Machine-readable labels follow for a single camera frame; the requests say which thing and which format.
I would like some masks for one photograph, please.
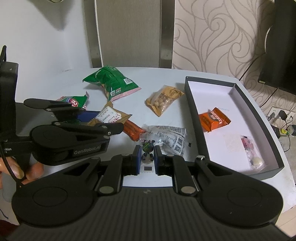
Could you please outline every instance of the power outlet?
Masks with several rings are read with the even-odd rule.
[[[280,119],[280,116],[279,116],[280,110],[283,110],[287,114],[287,116],[288,116],[287,117],[287,120],[294,119],[294,115],[296,114],[296,112],[290,111],[290,110],[281,109],[281,108],[277,108],[277,107],[274,107],[274,106],[270,109],[267,117],[270,117],[270,115],[274,112],[274,114],[275,114],[274,118]]]

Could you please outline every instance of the green snack bag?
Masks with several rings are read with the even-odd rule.
[[[117,68],[108,65],[89,75],[84,81],[103,87],[108,101],[117,100],[141,89]]]
[[[89,99],[89,94],[86,92],[84,96],[62,96],[58,101],[65,101],[72,104],[73,107],[82,107],[86,109],[86,101]]]

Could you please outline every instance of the table surface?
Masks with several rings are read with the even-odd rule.
[[[157,92],[161,87],[163,87],[163,85],[175,86],[184,91],[186,76],[210,78],[237,83],[244,90],[245,94],[250,98],[251,103],[253,103],[266,125],[269,125],[258,105],[248,94],[246,89],[242,87],[242,84],[235,78],[204,72],[176,69],[132,67],[121,67],[118,69],[126,77],[132,79],[142,89],[129,96],[115,100],[113,102],[114,108],[127,114],[132,114],[130,120],[138,126],[146,124],[185,127],[187,128],[188,132],[192,133],[193,135],[194,147],[196,147],[196,143],[194,138],[193,124],[185,95],[174,101],[172,105],[161,115],[161,117],[157,117],[148,107],[146,107],[144,103],[146,98],[148,98],[153,92]],[[55,76],[54,78],[43,79],[34,87],[34,89],[32,89],[30,93],[27,93],[26,98],[56,100],[61,96],[82,96],[87,91],[90,95],[90,98],[87,102],[87,109],[101,110],[107,102],[104,90],[96,85],[82,82],[83,78],[95,72],[96,70],[97,69],[69,70]],[[18,99],[18,96],[16,95],[16,101],[23,102],[23,99]],[[279,152],[282,155],[285,167],[274,177],[266,179],[264,182],[274,186],[281,193],[284,200],[284,212],[296,205],[296,188],[291,169],[280,146],[280,143],[277,139],[275,141],[279,148]],[[117,154],[132,153],[135,145],[136,143],[133,142],[125,133],[121,133],[117,136],[111,136],[108,151],[102,154],[100,157],[102,160],[110,160],[112,156]],[[45,167],[45,174],[48,175],[68,166],[70,166],[70,164],[64,164],[55,167]],[[171,178],[157,177],[156,179],[154,178],[154,182],[169,183],[171,182]]]

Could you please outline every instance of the finger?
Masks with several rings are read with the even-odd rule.
[[[0,189],[3,188],[3,184],[2,184],[2,173],[0,173]]]
[[[35,180],[37,180],[37,179],[32,179],[32,180],[25,179],[25,180],[22,181],[22,184],[26,185],[26,184],[28,184],[30,182],[35,181]]]
[[[35,163],[30,167],[30,169],[26,173],[26,177],[28,180],[33,180],[42,176],[44,172],[44,165],[40,162]]]
[[[15,174],[15,176],[19,179],[22,179],[24,177],[24,172],[22,171],[20,166],[16,163],[16,161],[12,157],[6,157],[6,160],[8,161],[8,164],[11,170],[13,171],[13,173]],[[2,158],[0,158],[0,172],[4,172],[9,175],[9,172],[6,166],[4,165]]]

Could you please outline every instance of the wallpaper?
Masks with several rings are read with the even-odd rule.
[[[265,53],[264,39],[273,20],[270,0],[176,0],[173,68],[239,79]],[[241,80],[258,105],[275,90],[257,82],[262,63],[264,55]],[[261,109],[266,115],[272,106],[296,110],[295,101],[294,95],[277,90]]]

